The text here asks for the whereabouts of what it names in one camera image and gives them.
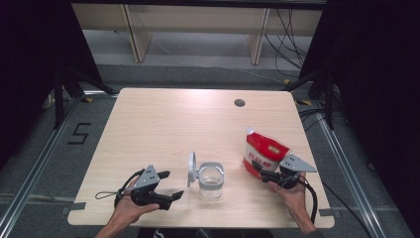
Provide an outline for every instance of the person's arm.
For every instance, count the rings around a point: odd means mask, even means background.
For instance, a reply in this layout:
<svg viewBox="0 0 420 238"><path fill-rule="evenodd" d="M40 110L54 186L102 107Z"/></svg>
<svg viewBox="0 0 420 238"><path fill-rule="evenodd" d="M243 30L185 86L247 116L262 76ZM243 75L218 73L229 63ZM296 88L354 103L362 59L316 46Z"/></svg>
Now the person's arm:
<svg viewBox="0 0 420 238"><path fill-rule="evenodd" d="M136 180L134 179L129 187L133 186ZM137 206L128 194L130 194L129 191L124 193L108 223L96 235L97 238L116 237L132 223L138 221L141 215L159 209L158 204Z"/></svg>
<svg viewBox="0 0 420 238"><path fill-rule="evenodd" d="M291 217L296 221L300 231L306 237L312 237L311 235L321 234L317 231L315 225L312 223L308 212L306 211L305 202L305 186L298 183L296 187L291 189L278 189L278 185L275 182L269 181L267 183L270 187L271 192L278 193L284 200L287 210Z"/></svg>

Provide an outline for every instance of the metal bar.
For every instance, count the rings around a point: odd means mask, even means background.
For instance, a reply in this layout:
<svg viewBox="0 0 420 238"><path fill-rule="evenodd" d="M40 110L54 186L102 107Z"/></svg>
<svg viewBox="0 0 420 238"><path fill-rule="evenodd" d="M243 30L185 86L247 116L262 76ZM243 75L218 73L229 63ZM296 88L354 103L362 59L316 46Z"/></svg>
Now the metal bar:
<svg viewBox="0 0 420 238"><path fill-rule="evenodd" d="M24 209L32 190L34 189L41 174L44 171L44 168L46 167L59 137L67 125L68 118L74 111L75 107L78 105L78 102L79 100L77 99L70 102L66 110L64 120L58 128L52 130L52 134L50 135L49 140L38 156L36 162L32 166L31 171L29 172L19 191L16 193L6 212L3 214L0 221L0 237L6 238L12 231L12 228L22 213L22 210Z"/></svg>
<svg viewBox="0 0 420 238"><path fill-rule="evenodd" d="M321 109L322 106L317 100L314 100L314 106ZM325 120L322 120L322 116L317 114L320 119L322 130L324 131L325 137L333 150L335 158L339 164L339 167L343 173L343 176L349 186L350 192L355 199L356 205L358 206L362 217L367 225L367 230L372 237L386 237L382 226L377 218L376 212L373 210L368 197L366 196L358 178L356 177L352 166L350 165L346 154L344 153L339 140L333 130L330 130Z"/></svg>

